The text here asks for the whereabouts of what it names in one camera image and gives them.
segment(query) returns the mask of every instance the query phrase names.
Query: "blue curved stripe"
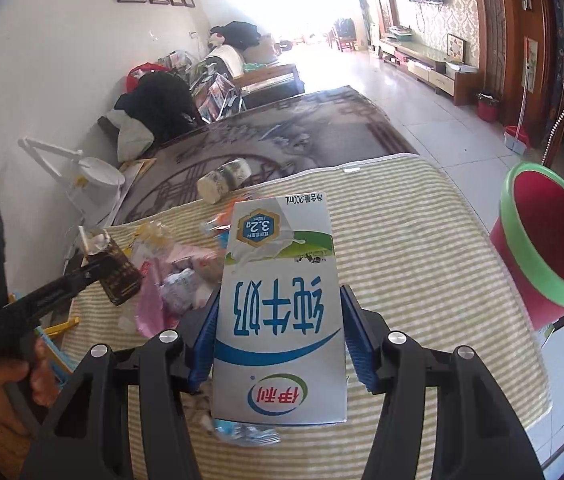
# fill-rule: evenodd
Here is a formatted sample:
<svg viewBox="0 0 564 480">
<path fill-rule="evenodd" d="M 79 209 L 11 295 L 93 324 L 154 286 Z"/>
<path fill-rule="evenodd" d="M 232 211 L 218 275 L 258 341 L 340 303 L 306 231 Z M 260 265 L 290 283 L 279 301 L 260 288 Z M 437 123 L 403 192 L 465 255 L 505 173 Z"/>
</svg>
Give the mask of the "blue curved stripe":
<svg viewBox="0 0 564 480">
<path fill-rule="evenodd" d="M 328 343 L 333 336 L 335 336 L 340 329 L 337 329 L 331 335 L 326 336 L 318 342 L 298 348 L 296 350 L 289 350 L 287 352 L 247 352 L 233 348 L 220 340 L 216 339 L 216 359 L 224 361 L 232 365 L 240 366 L 271 366 L 279 365 L 303 357 L 311 352 L 317 350 L 319 347 Z"/>
<path fill-rule="evenodd" d="M 300 404 L 298 404 L 297 406 L 292 407 L 290 410 L 286 410 L 286 412 L 268 412 L 267 410 L 263 410 L 261 407 L 259 407 L 253 400 L 253 389 L 255 388 L 255 384 L 251 387 L 251 389 L 249 390 L 249 394 L 247 395 L 247 400 L 249 401 L 249 406 L 251 406 L 252 410 L 255 410 L 256 412 L 258 412 L 261 415 L 286 415 L 287 413 L 291 413 L 294 409 L 296 409 Z"/>
</svg>

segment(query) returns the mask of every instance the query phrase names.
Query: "white milk box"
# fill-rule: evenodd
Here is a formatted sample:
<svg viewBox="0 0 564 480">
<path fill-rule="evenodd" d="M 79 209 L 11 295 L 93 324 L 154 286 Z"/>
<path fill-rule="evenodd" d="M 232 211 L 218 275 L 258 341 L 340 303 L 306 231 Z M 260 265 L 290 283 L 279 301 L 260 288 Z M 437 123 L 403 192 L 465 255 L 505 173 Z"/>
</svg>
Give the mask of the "white milk box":
<svg viewBox="0 0 564 480">
<path fill-rule="evenodd" d="M 324 193 L 235 204 L 212 413 L 276 426 L 347 419 L 342 306 Z"/>
</svg>

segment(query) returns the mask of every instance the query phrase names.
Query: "tv stand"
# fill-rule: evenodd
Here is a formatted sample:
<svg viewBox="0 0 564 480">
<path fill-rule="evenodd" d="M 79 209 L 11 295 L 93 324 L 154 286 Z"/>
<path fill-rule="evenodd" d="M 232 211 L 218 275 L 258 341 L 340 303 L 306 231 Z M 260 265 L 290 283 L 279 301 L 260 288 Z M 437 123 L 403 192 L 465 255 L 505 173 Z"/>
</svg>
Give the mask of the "tv stand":
<svg viewBox="0 0 564 480">
<path fill-rule="evenodd" d="M 457 62 L 441 50 L 428 47 L 415 41 L 397 41 L 381 38 L 374 45 L 380 59 L 383 54 L 389 54 L 396 59 L 390 62 L 396 68 L 412 77 L 428 84 L 438 92 L 445 92 L 453 97 L 455 106 L 465 106 L 477 101 L 478 92 L 482 91 L 484 76 L 481 72 L 458 72 L 455 78 L 446 75 L 446 62 Z M 410 58 L 421 61 L 431 67 L 424 70 L 415 63 L 403 62 L 401 59 Z"/>
</svg>

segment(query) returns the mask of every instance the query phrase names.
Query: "striped tablecloth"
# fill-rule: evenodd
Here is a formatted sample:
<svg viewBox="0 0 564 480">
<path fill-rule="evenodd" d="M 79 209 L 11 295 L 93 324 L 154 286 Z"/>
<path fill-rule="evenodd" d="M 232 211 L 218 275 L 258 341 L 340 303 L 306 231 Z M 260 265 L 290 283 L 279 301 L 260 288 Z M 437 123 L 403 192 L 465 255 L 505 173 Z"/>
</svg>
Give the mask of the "striped tablecloth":
<svg viewBox="0 0 564 480">
<path fill-rule="evenodd" d="M 342 167 L 311 170 L 257 187 L 261 196 L 326 193 L 340 283 L 363 308 L 384 316 L 392 330 L 422 346 L 476 349 L 525 427 L 550 408 L 548 377 L 517 290 L 469 206 L 453 183 L 416 155 L 394 155 Z M 222 205 L 182 205 L 152 217 L 182 243 L 213 247 L 200 232 Z M 136 224 L 109 229 L 126 246 Z M 96 343 L 115 350 L 138 346 L 139 335 L 118 328 L 120 307 L 98 284 L 73 302 L 80 324 L 63 349 L 80 360 Z M 347 355 L 348 421 L 336 426 L 279 428 L 281 442 L 240 448 L 218 441 L 200 425 L 189 430 L 206 480 L 358 480 L 376 431 L 382 396 L 360 384 Z M 186 402 L 192 402 L 188 396 Z M 130 393 L 130 435 L 136 478 L 145 479 L 137 391 Z M 435 448 L 436 391 L 427 391 L 417 478 L 430 477 Z"/>
</svg>

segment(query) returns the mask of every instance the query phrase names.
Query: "red bag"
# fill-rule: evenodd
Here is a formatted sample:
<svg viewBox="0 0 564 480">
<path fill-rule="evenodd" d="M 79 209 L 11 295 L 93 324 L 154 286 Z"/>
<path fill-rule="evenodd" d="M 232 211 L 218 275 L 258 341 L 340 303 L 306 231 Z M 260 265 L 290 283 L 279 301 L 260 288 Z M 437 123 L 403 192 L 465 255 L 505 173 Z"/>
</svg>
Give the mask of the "red bag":
<svg viewBox="0 0 564 480">
<path fill-rule="evenodd" d="M 137 83 L 140 80 L 140 77 L 136 77 L 133 75 L 135 72 L 168 72 L 169 69 L 162 65 L 156 65 L 155 63 L 144 63 L 143 65 L 136 66 L 131 72 L 128 73 L 126 76 L 126 93 L 132 92 L 136 89 Z"/>
</svg>

